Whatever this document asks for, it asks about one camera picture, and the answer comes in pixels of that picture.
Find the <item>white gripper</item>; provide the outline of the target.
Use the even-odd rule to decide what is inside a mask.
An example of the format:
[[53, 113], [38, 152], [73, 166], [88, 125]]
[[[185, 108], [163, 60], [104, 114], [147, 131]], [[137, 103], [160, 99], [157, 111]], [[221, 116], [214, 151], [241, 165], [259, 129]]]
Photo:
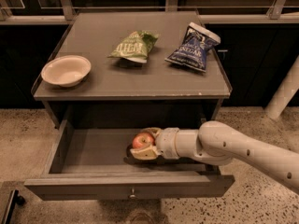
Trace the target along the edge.
[[149, 145], [142, 148], [131, 148], [130, 152], [135, 159], [142, 161], [155, 160], [158, 158], [159, 153], [167, 160], [177, 160], [179, 158], [176, 151], [176, 136], [178, 131], [179, 128], [166, 128], [162, 130], [158, 127], [148, 127], [142, 129], [142, 133], [149, 133], [153, 138], [156, 138], [155, 144], [157, 148]]

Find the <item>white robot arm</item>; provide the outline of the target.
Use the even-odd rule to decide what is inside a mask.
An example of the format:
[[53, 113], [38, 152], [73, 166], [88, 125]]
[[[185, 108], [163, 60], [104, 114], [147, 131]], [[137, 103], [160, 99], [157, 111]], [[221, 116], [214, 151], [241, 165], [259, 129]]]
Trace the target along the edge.
[[132, 146], [131, 154], [142, 161], [190, 158], [220, 166], [238, 159], [293, 192], [299, 191], [298, 153], [251, 138], [216, 120], [204, 122], [197, 130], [145, 128]]

